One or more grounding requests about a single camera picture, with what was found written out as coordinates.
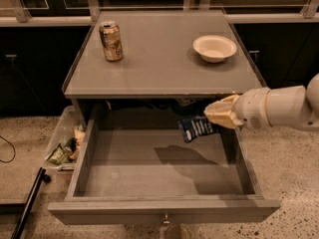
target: drawer front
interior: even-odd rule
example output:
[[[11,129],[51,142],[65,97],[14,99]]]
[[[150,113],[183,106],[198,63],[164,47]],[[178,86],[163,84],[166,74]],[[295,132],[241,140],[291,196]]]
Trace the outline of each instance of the drawer front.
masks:
[[[262,197],[238,131],[185,143],[177,119],[95,105],[67,197],[49,211],[65,224],[209,223],[260,222],[280,207]]]

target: speckled floor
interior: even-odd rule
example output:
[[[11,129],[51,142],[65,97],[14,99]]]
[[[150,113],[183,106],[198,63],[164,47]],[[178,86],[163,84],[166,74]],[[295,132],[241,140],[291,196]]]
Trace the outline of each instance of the speckled floor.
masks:
[[[16,147],[11,163],[0,163],[0,199],[25,199],[42,164],[43,152],[58,118],[0,119],[0,135]],[[242,137],[263,195],[281,208],[261,223],[193,224],[191,238],[319,238],[319,132],[280,127],[244,129]],[[12,149],[0,139],[0,159]],[[139,225],[66,226],[48,211],[62,201],[70,175],[54,175],[43,184],[23,238],[160,238],[160,227]],[[0,238],[11,238],[17,216],[0,217]]]

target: soda can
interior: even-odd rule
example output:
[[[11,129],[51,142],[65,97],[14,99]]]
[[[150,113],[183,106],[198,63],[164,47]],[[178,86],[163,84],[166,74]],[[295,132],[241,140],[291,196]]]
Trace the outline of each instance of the soda can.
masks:
[[[119,26],[115,21],[106,21],[100,25],[99,32],[106,59],[120,60],[123,57],[123,50]]]

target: white bowl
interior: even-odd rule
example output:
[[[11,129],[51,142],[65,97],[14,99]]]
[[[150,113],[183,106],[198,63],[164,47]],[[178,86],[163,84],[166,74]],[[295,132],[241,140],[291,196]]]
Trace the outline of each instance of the white bowl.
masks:
[[[202,36],[197,38],[192,46],[205,61],[210,63],[222,62],[237,51],[235,43],[223,36]]]

